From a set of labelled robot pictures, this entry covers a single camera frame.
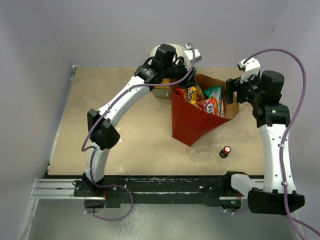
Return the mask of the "teal Fox's candy bag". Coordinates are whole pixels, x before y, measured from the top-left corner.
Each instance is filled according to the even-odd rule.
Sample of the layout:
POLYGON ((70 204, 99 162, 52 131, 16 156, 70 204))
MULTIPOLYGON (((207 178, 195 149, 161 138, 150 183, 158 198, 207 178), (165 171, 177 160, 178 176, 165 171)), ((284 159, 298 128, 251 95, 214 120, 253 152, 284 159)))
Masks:
POLYGON ((213 97, 218 102, 218 115, 220 117, 224 117, 224 103, 223 103, 223 97, 222 97, 223 89, 222 85, 215 85, 213 87, 207 88, 204 90, 204 94, 210 98, 213 97))

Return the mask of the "red noodle snack packet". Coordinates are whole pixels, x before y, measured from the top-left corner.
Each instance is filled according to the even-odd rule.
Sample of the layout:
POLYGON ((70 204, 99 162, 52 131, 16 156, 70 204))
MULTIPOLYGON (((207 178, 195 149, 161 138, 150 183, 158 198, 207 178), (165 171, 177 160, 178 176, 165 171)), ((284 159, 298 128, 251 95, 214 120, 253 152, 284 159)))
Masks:
POLYGON ((176 87, 175 92, 180 98, 185 99, 185 90, 183 88, 176 87))

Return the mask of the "yellow M&M's packet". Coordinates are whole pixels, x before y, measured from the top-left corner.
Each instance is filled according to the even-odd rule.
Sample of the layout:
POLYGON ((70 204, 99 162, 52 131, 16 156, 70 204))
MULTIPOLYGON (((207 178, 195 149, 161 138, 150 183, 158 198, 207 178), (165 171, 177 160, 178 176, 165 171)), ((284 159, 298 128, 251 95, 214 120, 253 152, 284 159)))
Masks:
POLYGON ((198 85, 185 88, 183 91, 184 100, 197 108, 200 107, 200 103, 205 99, 204 94, 198 85))

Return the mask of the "colourful candy packet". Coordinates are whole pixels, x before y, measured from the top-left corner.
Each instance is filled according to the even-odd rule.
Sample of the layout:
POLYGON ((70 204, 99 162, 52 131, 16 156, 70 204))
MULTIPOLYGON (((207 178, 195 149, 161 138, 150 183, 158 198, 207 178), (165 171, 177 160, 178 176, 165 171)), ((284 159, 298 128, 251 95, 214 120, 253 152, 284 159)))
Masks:
POLYGON ((205 100, 197 101, 196 103, 202 111, 215 116, 219 115, 219 102, 216 98, 210 97, 205 100))

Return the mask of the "red paper bag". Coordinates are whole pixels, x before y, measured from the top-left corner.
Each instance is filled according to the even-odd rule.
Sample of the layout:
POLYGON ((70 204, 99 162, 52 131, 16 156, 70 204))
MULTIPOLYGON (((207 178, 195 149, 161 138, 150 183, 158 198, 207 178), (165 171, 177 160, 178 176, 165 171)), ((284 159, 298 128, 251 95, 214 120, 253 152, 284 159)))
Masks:
POLYGON ((176 87, 172 86, 172 137, 190 147, 205 134, 233 120, 240 112, 239 104, 236 100, 232 104, 227 104, 225 97, 222 100, 224 117, 212 115, 185 101, 177 94, 176 87))

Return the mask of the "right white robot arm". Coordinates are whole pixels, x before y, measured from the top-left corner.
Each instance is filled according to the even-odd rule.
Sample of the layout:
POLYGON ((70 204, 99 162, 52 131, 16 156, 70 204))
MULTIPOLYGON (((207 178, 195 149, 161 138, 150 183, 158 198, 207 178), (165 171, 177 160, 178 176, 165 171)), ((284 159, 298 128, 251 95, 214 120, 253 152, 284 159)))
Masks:
POLYGON ((281 73, 271 70, 252 74, 247 80, 239 77, 226 81, 228 104, 247 102, 252 106, 263 145, 264 180, 259 184, 244 172, 228 171, 229 179, 222 183, 222 190, 228 196, 241 193, 254 214, 288 215, 305 205, 291 173, 290 111, 280 103, 284 81, 281 73))

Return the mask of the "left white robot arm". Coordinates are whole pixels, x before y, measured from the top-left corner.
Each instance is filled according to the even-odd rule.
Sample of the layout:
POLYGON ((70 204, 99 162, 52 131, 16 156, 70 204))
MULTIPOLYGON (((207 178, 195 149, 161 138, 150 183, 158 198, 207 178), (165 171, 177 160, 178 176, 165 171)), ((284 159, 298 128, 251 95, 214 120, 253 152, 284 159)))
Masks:
POLYGON ((180 50, 173 44, 162 43, 155 47, 153 55, 138 66, 123 89, 98 110, 87 113, 88 134, 81 151, 92 150, 88 168, 82 176, 84 189, 91 196, 98 196, 105 185, 105 166, 110 150, 120 140, 116 126, 126 112, 164 79, 173 80, 168 87, 195 82, 195 63, 202 59, 191 43, 180 50))

